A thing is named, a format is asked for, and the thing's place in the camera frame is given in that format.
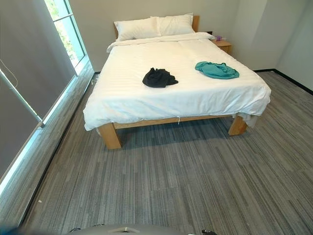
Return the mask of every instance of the roller shade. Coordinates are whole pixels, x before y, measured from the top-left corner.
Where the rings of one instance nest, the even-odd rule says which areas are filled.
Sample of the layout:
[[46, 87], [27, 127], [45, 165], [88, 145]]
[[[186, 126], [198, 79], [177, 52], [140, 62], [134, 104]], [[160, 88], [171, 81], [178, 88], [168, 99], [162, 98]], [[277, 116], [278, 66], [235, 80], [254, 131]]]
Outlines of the roller shade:
[[[0, 59], [18, 79], [16, 89], [41, 118], [75, 75], [44, 0], [0, 1]], [[0, 68], [16, 84], [1, 62]], [[0, 82], [0, 177], [37, 124]]]

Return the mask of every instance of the gray wall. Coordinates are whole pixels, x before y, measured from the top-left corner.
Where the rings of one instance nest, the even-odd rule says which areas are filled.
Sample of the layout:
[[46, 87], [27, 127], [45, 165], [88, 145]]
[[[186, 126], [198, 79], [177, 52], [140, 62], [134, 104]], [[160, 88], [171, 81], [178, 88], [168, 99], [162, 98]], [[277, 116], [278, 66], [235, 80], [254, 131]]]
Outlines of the gray wall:
[[114, 21], [150, 16], [200, 15], [199, 31], [213, 30], [230, 36], [239, 0], [69, 0], [88, 56], [95, 71], [101, 71], [115, 40]]
[[275, 68], [308, 0], [240, 0], [232, 55], [252, 70]]
[[307, 88], [313, 90], [313, 1], [309, 1], [306, 11], [292, 34], [277, 69]]

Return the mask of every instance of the floor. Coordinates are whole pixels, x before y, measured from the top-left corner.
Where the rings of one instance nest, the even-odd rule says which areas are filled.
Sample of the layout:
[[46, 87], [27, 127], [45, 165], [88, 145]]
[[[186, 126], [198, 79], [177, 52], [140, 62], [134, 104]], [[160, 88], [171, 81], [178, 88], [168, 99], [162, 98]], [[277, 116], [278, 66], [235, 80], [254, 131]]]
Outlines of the floor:
[[26, 220], [66, 234], [96, 224], [144, 223], [187, 233], [313, 234], [313, 96], [258, 73], [271, 103], [255, 128], [231, 118], [119, 130], [108, 150], [84, 130], [85, 94]]

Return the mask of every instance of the teal shirt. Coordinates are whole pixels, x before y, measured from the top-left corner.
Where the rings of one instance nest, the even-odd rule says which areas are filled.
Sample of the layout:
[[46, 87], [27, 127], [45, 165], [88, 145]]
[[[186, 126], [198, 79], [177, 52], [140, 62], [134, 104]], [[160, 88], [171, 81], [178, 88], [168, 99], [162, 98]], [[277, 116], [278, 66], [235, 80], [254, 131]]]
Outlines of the teal shirt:
[[239, 73], [227, 66], [225, 63], [216, 64], [212, 62], [202, 61], [196, 64], [196, 70], [203, 72], [208, 77], [217, 79], [231, 79], [239, 77]]

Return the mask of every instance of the pillow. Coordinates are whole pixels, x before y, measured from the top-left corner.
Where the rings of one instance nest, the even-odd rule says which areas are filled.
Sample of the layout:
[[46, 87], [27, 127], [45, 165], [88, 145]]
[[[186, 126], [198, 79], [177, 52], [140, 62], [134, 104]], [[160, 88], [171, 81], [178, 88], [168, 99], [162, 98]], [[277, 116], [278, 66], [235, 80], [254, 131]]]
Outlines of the pillow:
[[117, 41], [161, 36], [158, 17], [135, 21], [116, 21], [114, 24], [118, 31]]
[[162, 36], [194, 33], [192, 29], [193, 13], [159, 17], [158, 19]]

